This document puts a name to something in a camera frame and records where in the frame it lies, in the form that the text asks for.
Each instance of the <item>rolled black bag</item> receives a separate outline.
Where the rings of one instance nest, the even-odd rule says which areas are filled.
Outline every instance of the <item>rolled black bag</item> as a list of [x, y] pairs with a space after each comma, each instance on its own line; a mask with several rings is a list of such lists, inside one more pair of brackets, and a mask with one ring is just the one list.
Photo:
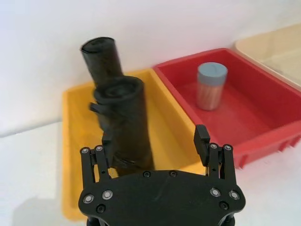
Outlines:
[[154, 170], [149, 141], [144, 83], [130, 76], [115, 77], [94, 91], [97, 113], [104, 131], [102, 143], [110, 167], [119, 176]]
[[81, 47], [81, 53], [96, 86], [105, 84], [110, 78], [123, 76], [114, 39], [92, 39]]

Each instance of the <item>yellow bin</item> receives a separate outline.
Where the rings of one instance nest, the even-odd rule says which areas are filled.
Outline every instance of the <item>yellow bin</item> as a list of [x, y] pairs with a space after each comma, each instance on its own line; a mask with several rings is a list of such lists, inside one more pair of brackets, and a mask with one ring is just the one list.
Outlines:
[[[152, 69], [128, 73], [143, 80], [147, 103], [150, 143], [157, 170], [203, 174], [193, 144], [195, 126]], [[70, 220], [84, 220], [78, 209], [82, 191], [80, 149], [101, 143], [102, 131], [96, 115], [89, 111], [93, 102], [92, 82], [63, 94], [63, 213]]]

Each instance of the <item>cream plastic tray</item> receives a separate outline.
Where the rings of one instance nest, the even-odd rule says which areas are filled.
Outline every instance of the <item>cream plastic tray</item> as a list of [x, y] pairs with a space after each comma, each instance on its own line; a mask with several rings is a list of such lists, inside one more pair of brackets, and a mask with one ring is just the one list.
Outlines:
[[235, 49], [301, 91], [301, 24], [238, 40]]

